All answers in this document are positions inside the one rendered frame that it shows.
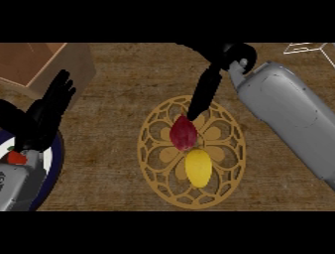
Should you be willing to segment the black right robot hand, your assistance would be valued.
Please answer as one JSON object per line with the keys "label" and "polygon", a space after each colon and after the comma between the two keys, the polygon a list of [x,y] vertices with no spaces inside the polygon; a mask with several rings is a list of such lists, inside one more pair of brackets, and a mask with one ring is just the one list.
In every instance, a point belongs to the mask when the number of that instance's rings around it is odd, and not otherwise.
{"label": "black right robot hand", "polygon": [[248,73],[256,64],[257,52],[254,47],[245,43],[180,42],[180,45],[196,51],[211,63],[201,75],[189,106],[188,118],[194,121],[211,106],[223,79],[222,70],[229,70],[233,62],[247,61],[242,68]]}

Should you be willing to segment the small red fruit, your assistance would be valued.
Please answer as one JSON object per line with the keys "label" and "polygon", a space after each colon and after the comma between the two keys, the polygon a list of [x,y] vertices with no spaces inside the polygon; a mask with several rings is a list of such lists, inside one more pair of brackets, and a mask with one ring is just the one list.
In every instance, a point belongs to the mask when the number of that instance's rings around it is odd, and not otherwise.
{"label": "small red fruit", "polygon": [[8,162],[13,165],[25,165],[28,162],[28,158],[19,152],[10,151],[8,155]]}

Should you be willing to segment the gold openwork round placemat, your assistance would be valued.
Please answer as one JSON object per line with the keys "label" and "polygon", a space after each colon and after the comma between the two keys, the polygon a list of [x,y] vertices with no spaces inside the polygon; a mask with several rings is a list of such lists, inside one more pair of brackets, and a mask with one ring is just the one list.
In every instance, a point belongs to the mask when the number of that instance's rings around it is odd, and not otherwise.
{"label": "gold openwork round placemat", "polygon": [[188,112],[192,97],[177,96],[152,110],[140,128],[137,160],[155,193],[174,205],[204,209],[232,195],[247,169],[247,140],[235,117],[213,103],[194,121],[196,145],[174,146],[171,127]]}

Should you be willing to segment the red pear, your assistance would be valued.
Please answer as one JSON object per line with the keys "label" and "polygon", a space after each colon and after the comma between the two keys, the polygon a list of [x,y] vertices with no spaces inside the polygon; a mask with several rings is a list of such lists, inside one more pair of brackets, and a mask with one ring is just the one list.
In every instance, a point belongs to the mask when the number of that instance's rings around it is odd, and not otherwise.
{"label": "red pear", "polygon": [[189,150],[196,144],[198,130],[192,121],[185,115],[179,117],[173,125],[170,139],[180,151]]}

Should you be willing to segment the yellow mango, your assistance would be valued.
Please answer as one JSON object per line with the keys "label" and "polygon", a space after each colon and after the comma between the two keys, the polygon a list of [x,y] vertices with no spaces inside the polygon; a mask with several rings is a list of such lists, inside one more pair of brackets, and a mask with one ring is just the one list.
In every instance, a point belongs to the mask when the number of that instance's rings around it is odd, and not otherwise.
{"label": "yellow mango", "polygon": [[192,185],[204,188],[213,175],[213,161],[202,149],[194,149],[186,156],[186,174]]}

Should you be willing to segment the brown wooden box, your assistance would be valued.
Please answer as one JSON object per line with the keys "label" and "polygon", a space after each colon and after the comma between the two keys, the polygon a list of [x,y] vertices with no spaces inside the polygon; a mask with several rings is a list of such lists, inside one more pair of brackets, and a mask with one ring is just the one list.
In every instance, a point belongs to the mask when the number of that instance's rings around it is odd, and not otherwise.
{"label": "brown wooden box", "polygon": [[0,84],[33,99],[43,97],[62,69],[77,89],[74,108],[96,75],[89,43],[0,43]]}

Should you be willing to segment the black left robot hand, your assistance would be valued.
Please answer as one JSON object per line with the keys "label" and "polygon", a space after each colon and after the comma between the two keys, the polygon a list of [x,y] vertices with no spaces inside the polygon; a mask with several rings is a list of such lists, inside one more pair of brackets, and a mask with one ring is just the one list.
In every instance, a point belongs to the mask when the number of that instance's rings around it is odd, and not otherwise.
{"label": "black left robot hand", "polygon": [[52,147],[75,93],[71,73],[62,69],[44,96],[34,101],[28,111],[0,99],[0,127],[15,135],[16,152],[44,152]]}

